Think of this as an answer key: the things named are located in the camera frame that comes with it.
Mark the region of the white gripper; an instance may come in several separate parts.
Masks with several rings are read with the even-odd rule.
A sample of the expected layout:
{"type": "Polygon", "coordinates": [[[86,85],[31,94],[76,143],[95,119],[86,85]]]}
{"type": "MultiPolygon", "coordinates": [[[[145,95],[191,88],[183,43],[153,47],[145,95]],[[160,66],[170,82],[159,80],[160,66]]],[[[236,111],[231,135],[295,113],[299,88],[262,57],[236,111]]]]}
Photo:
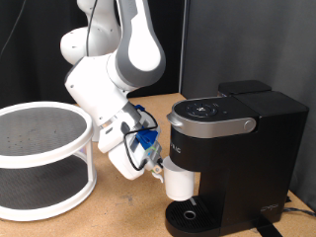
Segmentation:
{"type": "Polygon", "coordinates": [[[110,161],[119,172],[129,180],[142,176],[149,171],[154,178],[162,180],[161,151],[158,142],[160,127],[143,127],[140,130],[128,132],[122,143],[109,152],[110,161]]]}

